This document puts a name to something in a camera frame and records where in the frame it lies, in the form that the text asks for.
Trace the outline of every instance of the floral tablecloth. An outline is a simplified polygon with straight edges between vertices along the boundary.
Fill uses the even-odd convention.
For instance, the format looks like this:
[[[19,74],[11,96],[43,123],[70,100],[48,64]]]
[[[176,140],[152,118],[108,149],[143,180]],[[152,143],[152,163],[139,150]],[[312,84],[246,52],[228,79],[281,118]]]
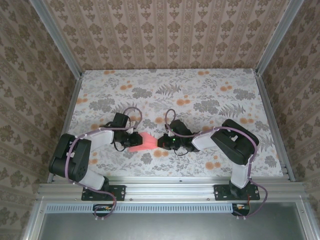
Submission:
[[[69,133],[97,129],[130,106],[143,112],[137,130],[156,138],[165,132],[164,116],[170,108],[192,132],[233,119],[260,141],[252,176],[283,175],[252,69],[86,71]],[[139,120],[138,111],[128,115]],[[108,144],[91,152],[89,168],[105,176],[217,177],[230,176],[232,162],[218,147],[177,156],[162,148],[117,152]]]

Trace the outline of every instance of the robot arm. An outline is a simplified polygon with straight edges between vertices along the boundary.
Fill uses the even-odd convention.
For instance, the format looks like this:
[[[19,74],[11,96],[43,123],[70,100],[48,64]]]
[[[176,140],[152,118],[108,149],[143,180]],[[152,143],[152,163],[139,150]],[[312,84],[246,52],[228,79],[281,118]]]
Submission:
[[[175,133],[180,135],[192,135],[191,131],[180,120],[174,120],[169,126]],[[231,119],[227,119],[222,124],[222,127],[239,130],[247,134],[256,145],[259,144],[259,140],[255,135]],[[232,161],[231,184],[238,189],[245,188],[249,181],[248,171],[250,163],[248,160],[254,153],[255,148],[250,140],[242,134],[227,129],[220,129],[199,134],[195,137],[170,136],[169,133],[164,134],[158,140],[158,147],[167,150],[178,150],[179,147],[184,147],[188,152],[198,152],[216,145]]]
[[[95,190],[108,191],[109,180],[88,169],[90,152],[102,145],[120,143],[124,148],[138,146],[143,143],[142,136],[128,130],[114,130],[125,128],[129,117],[122,113],[116,113],[112,122],[103,125],[103,130],[86,135],[75,144],[68,164],[68,177],[70,180],[88,186]],[[53,157],[49,164],[49,172],[60,177],[65,177],[66,160],[71,144],[76,137],[71,134],[63,134],[57,144]]]

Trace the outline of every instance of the wire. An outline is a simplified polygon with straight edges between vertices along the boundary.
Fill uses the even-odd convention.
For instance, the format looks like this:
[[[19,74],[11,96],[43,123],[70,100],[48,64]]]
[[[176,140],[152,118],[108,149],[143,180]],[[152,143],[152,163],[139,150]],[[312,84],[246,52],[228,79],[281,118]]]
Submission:
[[[248,202],[247,202],[247,204],[249,205],[249,209],[250,209],[250,196],[249,196],[249,194],[248,194]]]
[[[81,187],[87,188],[87,189],[89,189],[90,191],[93,191],[93,192],[95,192],[95,193],[98,193],[98,194],[107,194],[107,195],[109,195],[109,196],[112,197],[113,202],[114,202],[114,203],[113,203],[113,207],[112,207],[112,209],[110,210],[110,212],[108,213],[108,215],[105,216],[106,218],[108,218],[108,217],[112,214],[112,212],[115,210],[115,208],[116,208],[116,206],[117,206],[117,199],[116,199],[116,197],[115,197],[113,194],[111,194],[110,192],[96,190],[96,189],[94,189],[94,188],[92,188],[92,187],[89,187],[89,186],[83,185],[83,184],[81,184],[81,183],[79,183],[79,182],[75,182],[75,181],[70,180],[70,179],[69,179],[69,173],[68,173],[70,157],[71,157],[71,154],[72,154],[72,152],[73,152],[73,149],[74,149],[75,145],[76,145],[77,142],[78,142],[81,138],[83,138],[83,137],[90,136],[90,135],[99,133],[99,132],[101,132],[101,131],[104,132],[104,131],[109,131],[109,130],[128,130],[128,129],[134,128],[135,126],[137,127],[137,126],[139,125],[139,123],[141,122],[141,120],[142,120],[142,112],[141,112],[140,109],[137,108],[137,107],[128,107],[126,110],[124,110],[124,113],[125,113],[129,108],[134,108],[134,109],[137,109],[137,110],[139,111],[141,117],[140,117],[140,121],[139,121],[137,124],[135,124],[134,126],[130,126],[130,127],[110,127],[110,128],[100,127],[100,128],[98,128],[97,130],[89,131],[89,132],[87,132],[87,133],[84,133],[84,134],[81,134],[81,135],[77,136],[77,137],[75,138],[75,140],[73,141],[73,143],[71,144],[71,146],[70,146],[70,148],[69,148],[69,151],[68,151],[68,153],[67,153],[67,156],[66,156],[66,160],[65,160],[64,176],[65,176],[65,178],[67,179],[67,181],[73,182],[74,184],[77,184],[77,185],[79,185],[79,186],[81,186]]]
[[[130,106],[130,107],[127,107],[127,108],[123,111],[123,114],[125,114],[126,111],[128,111],[129,109],[138,110],[139,113],[140,113],[140,120],[134,125],[134,128],[136,129],[136,128],[138,127],[138,125],[139,125],[139,124],[141,123],[141,121],[142,121],[142,111],[141,111],[139,108],[135,107],[135,106]]]
[[[126,149],[126,147],[123,147],[123,149],[119,150],[116,146],[116,142],[113,143],[113,146],[114,146],[115,150],[117,150],[118,152],[123,152]]]
[[[259,187],[259,188],[262,188],[262,189],[265,191],[265,197],[264,197],[261,205],[259,206],[259,208],[258,208],[256,211],[254,211],[253,213],[251,213],[251,214],[249,214],[249,215],[247,215],[247,216],[243,216],[242,214],[240,214],[240,213],[238,213],[238,212],[236,212],[236,211],[234,211],[234,212],[235,212],[236,214],[240,215],[240,216],[241,216],[242,218],[244,218],[244,219],[245,219],[245,218],[249,218],[249,217],[257,214],[257,213],[260,211],[260,209],[263,207],[263,205],[266,203],[266,201],[267,201],[268,191],[267,191],[267,189],[266,189],[264,186],[261,186],[261,185],[255,183],[255,182],[251,179],[252,162],[254,161],[254,159],[255,159],[255,157],[256,157],[256,155],[257,155],[257,151],[258,151],[258,147],[257,147],[255,141],[254,141],[249,135],[247,135],[246,133],[244,133],[243,131],[240,131],[240,130],[238,130],[238,129],[236,129],[236,128],[228,127],[228,126],[216,126],[216,127],[212,128],[212,129],[210,129],[210,130],[201,131],[201,132],[196,133],[196,134],[193,134],[193,135],[181,135],[181,134],[178,134],[178,133],[174,132],[174,131],[170,128],[170,126],[169,126],[169,124],[168,124],[168,113],[171,112],[171,111],[173,112],[173,120],[172,120],[172,121],[174,121],[174,120],[176,119],[176,111],[175,111],[174,109],[170,108],[168,111],[166,111],[165,116],[164,116],[165,126],[167,127],[167,129],[168,129],[172,134],[174,134],[174,135],[176,135],[176,136],[178,136],[178,137],[181,137],[181,138],[193,138],[193,137],[198,137],[198,136],[200,136],[200,135],[207,134],[207,133],[210,133],[210,132],[215,132],[215,131],[217,131],[217,130],[225,129],[225,130],[234,131],[234,132],[236,132],[236,133],[241,134],[242,136],[246,137],[246,138],[252,143],[252,146],[253,146],[253,148],[254,148],[254,152],[253,152],[250,160],[248,161],[249,167],[248,167],[247,178],[248,178],[248,181],[249,181],[250,183],[252,183],[253,185],[256,185],[256,186]]]
[[[189,153],[188,151],[186,151],[186,153],[183,153],[183,154],[177,154],[177,153],[176,153],[176,150],[173,150],[173,151],[174,151],[175,155],[177,155],[178,157],[181,157],[181,156],[187,155],[187,154]]]
[[[107,205],[100,205],[100,206],[96,206],[94,211],[93,211],[93,215],[95,216],[95,220],[98,220],[98,218],[101,218],[101,220],[104,220],[105,218],[108,217],[108,215],[110,215],[111,211],[108,212],[106,215],[102,216],[102,217],[99,217],[97,216],[97,210],[98,209],[102,209],[102,208],[106,208],[108,207]]]
[[[131,118],[128,116],[128,118],[129,118],[129,128],[131,127]]]

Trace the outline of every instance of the floral wallpaper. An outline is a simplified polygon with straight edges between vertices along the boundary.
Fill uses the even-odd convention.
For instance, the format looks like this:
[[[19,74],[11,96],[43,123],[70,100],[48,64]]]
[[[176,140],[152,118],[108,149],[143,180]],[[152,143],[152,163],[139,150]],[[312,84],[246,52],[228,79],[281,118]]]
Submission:
[[[28,0],[0,0],[0,239],[28,223],[75,79]]]
[[[320,219],[320,1],[305,0],[263,80],[299,181]]]
[[[85,70],[255,68],[290,0],[45,0]]]
[[[133,106],[142,111],[137,131],[156,139],[166,132],[164,116],[170,108],[193,133],[233,119],[259,139],[252,176],[283,175],[252,69],[88,70],[81,79],[70,134],[95,130]],[[140,120],[138,111],[128,115],[131,121]],[[104,176],[231,176],[232,162],[213,145],[177,156],[162,148],[117,152],[112,144],[105,144],[91,151],[89,168]],[[183,148],[177,151],[184,153]]]

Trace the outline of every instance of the black bracket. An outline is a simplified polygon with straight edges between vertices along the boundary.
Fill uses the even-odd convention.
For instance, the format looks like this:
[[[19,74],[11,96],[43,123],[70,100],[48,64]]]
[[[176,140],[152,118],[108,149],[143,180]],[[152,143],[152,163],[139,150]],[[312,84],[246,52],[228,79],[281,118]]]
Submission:
[[[115,196],[118,202],[125,200],[126,196],[126,185],[109,185],[108,193]],[[82,201],[112,201],[113,198],[107,194],[97,193],[89,189],[83,188],[82,190]]]
[[[258,187],[248,183],[243,189],[235,191],[232,184],[217,184],[213,186],[216,201],[248,201],[260,200]]]

